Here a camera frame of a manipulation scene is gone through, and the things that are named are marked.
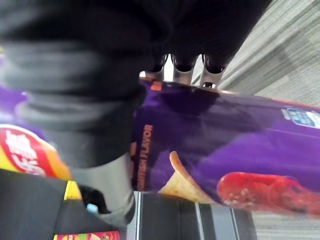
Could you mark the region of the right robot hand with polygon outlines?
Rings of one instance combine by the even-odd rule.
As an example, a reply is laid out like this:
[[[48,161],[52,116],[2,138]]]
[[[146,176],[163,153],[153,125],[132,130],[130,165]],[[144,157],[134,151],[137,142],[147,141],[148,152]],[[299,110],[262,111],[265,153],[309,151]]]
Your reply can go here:
[[[166,54],[189,70],[200,54],[225,67],[268,0],[3,0],[3,82],[27,94],[18,115],[41,129],[91,191],[98,216],[126,226],[135,212],[128,174],[142,71]]]

